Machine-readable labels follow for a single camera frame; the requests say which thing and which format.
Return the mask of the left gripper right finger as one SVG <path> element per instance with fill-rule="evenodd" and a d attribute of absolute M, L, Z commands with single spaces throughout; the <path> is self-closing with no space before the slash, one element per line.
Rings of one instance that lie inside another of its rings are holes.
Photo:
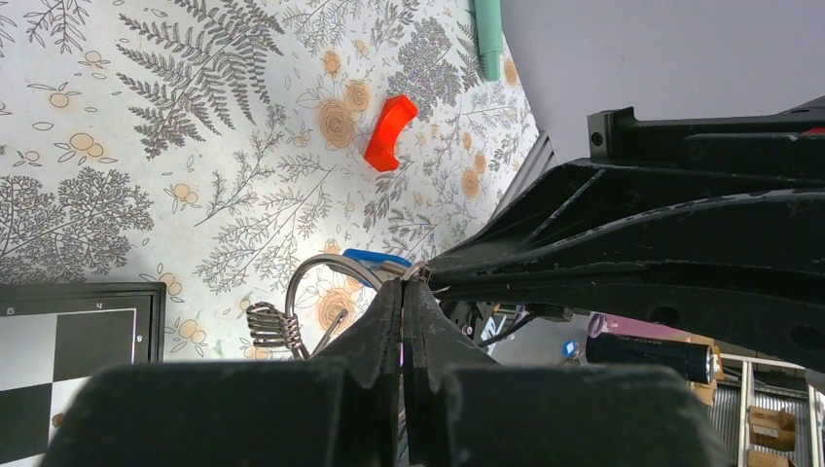
<path fill-rule="evenodd" d="M 405 399 L 414 466 L 723 466 L 706 407 L 657 366 L 508 367 L 405 285 Z"/>

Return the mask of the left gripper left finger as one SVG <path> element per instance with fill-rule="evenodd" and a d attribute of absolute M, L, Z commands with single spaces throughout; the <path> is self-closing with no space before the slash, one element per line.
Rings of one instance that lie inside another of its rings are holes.
<path fill-rule="evenodd" d="M 306 361 L 145 364 L 93 377 L 46 466 L 392 466 L 403 284 Z"/>

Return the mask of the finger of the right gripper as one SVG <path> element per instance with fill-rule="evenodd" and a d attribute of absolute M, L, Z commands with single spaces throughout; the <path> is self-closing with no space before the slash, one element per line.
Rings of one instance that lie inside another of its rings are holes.
<path fill-rule="evenodd" d="M 431 263 L 443 298 L 549 304 L 654 322 L 824 369 L 824 276 L 701 264 L 539 269 L 492 261 Z"/>
<path fill-rule="evenodd" d="M 537 179 L 430 263 L 438 284 L 662 265 L 820 275 L 820 181 L 578 160 Z"/>

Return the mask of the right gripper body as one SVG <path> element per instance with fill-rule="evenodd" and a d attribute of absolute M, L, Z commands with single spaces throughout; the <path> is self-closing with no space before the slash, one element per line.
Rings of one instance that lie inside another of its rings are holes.
<path fill-rule="evenodd" d="M 629 165 L 769 167 L 802 142 L 824 147 L 824 98 L 750 117 L 639 120 L 632 107 L 588 116 L 590 157 Z"/>

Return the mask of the silver keyring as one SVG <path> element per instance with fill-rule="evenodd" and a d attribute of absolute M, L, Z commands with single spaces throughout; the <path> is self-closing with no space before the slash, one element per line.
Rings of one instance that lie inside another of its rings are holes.
<path fill-rule="evenodd" d="M 249 348 L 257 357 L 284 352 L 307 360 L 341 335 L 366 311 L 387 282 L 427 273 L 424 261 L 412 263 L 403 276 L 373 271 L 341 253 L 320 253 L 290 277 L 285 303 L 244 305 Z"/>

